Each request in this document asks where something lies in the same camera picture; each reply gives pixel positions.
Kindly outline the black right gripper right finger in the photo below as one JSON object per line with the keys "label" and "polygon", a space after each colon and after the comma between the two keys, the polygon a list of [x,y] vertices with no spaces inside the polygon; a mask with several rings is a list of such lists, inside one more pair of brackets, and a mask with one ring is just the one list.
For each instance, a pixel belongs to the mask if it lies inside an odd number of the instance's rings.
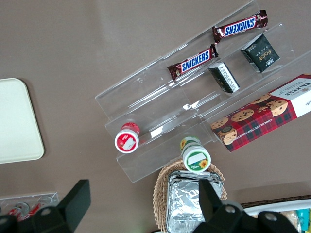
{"label": "black right gripper right finger", "polygon": [[199,181],[199,204],[205,221],[195,233],[240,233],[242,208],[235,202],[221,201],[208,180]]}

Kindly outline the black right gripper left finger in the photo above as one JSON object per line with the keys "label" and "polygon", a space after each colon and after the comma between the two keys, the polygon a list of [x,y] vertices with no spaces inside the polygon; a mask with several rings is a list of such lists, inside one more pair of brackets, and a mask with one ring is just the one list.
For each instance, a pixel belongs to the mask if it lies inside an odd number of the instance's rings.
{"label": "black right gripper left finger", "polygon": [[79,180],[57,206],[39,210],[31,220],[35,233],[73,233],[91,204],[89,180]]}

